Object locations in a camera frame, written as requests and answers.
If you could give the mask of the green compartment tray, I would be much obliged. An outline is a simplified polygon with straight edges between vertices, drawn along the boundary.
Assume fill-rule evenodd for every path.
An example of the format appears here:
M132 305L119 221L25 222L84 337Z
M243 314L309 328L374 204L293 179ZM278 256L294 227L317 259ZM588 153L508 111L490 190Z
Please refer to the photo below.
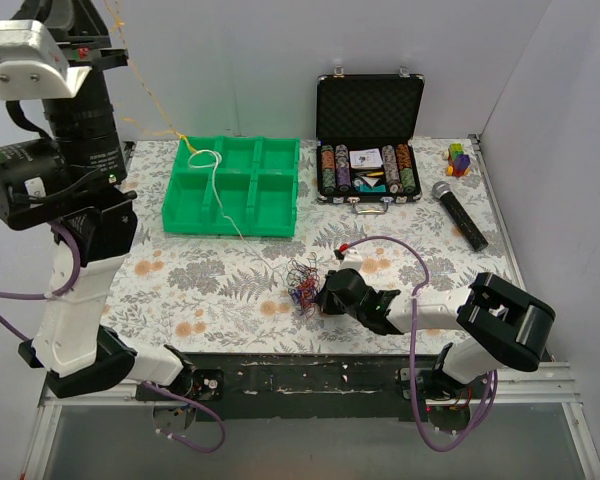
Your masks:
M164 231L293 237L299 160L295 138L182 139L162 205Z

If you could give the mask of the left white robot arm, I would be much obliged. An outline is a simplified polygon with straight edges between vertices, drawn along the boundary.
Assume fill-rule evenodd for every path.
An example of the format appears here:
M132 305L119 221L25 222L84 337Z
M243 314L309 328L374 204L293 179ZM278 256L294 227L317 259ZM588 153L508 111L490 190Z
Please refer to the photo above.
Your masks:
M128 156L105 78L127 62L89 1L25 1L0 20L0 99L32 134L0 147L0 220L15 231L46 224L55 245L41 325L18 351L59 398L128 380L180 400L194 386L183 353L101 322L138 222L136 193L120 188Z

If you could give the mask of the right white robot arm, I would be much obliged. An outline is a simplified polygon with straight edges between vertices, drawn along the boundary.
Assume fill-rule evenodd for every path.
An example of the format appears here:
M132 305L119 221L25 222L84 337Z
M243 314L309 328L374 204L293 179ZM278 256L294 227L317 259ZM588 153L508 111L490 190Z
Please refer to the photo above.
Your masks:
M468 334L445 345L431 372L416 385L432 398L455 397L479 377L508 367L539 368L556 313L543 301L491 273L467 287L409 296L376 290L354 269L331 271L315 303L326 315L348 315L381 336L418 330L458 330Z

